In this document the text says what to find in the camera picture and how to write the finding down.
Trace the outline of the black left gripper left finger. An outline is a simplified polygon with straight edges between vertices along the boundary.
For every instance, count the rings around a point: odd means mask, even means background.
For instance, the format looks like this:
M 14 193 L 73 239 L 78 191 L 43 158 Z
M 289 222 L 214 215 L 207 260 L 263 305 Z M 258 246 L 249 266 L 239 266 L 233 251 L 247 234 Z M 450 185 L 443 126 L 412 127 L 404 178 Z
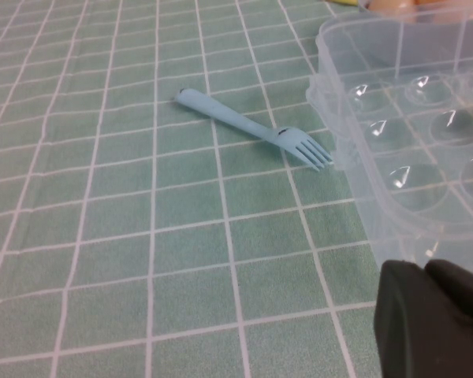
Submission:
M 374 335 L 384 377 L 473 377 L 473 314 L 463 313 L 424 267 L 382 267 Z

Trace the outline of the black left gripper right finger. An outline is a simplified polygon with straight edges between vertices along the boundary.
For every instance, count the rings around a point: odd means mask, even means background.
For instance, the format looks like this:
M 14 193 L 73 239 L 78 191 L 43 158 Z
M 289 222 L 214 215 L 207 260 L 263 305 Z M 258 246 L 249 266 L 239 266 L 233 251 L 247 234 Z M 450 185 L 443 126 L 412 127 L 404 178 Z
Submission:
M 463 312 L 473 314 L 473 273 L 446 260 L 430 260 L 427 275 L 443 293 Z

